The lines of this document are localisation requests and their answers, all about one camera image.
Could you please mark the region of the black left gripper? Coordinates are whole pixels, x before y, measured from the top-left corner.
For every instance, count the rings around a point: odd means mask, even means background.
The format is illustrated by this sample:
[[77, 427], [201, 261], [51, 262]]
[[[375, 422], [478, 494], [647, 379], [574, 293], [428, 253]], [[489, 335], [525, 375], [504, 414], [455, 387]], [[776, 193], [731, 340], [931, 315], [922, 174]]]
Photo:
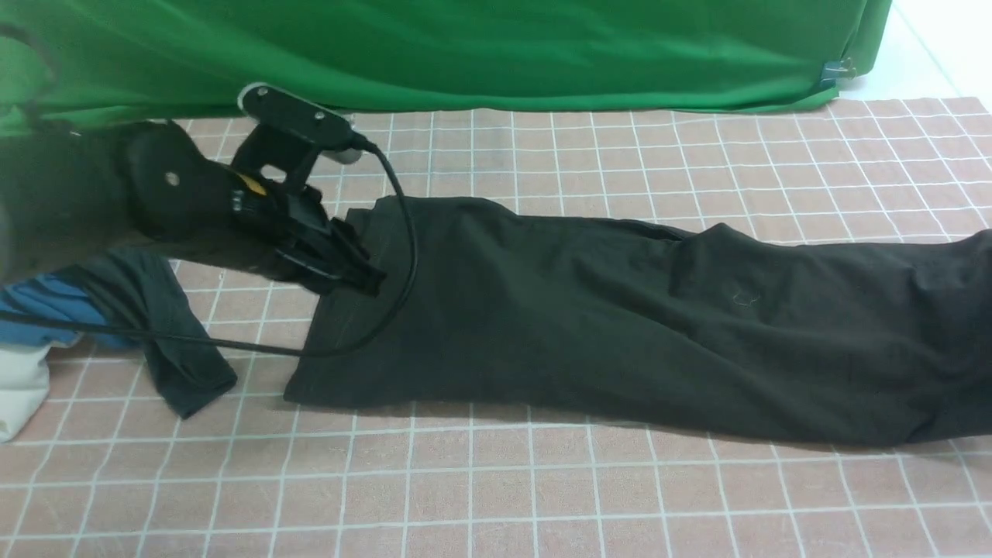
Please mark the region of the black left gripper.
[[129, 220], [164, 257], [376, 297], [386, 273], [310, 187], [287, 188], [202, 155], [173, 123], [142, 122], [120, 146]]

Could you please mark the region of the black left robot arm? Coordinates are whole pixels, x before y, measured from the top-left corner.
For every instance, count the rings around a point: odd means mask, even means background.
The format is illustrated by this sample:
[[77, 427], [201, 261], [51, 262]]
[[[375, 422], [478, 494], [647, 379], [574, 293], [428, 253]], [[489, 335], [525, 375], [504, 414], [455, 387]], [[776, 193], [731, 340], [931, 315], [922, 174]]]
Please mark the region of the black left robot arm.
[[322, 148], [259, 124], [230, 163], [174, 122], [2, 139], [2, 283], [125, 247], [295, 284], [375, 296], [385, 279], [308, 174]]

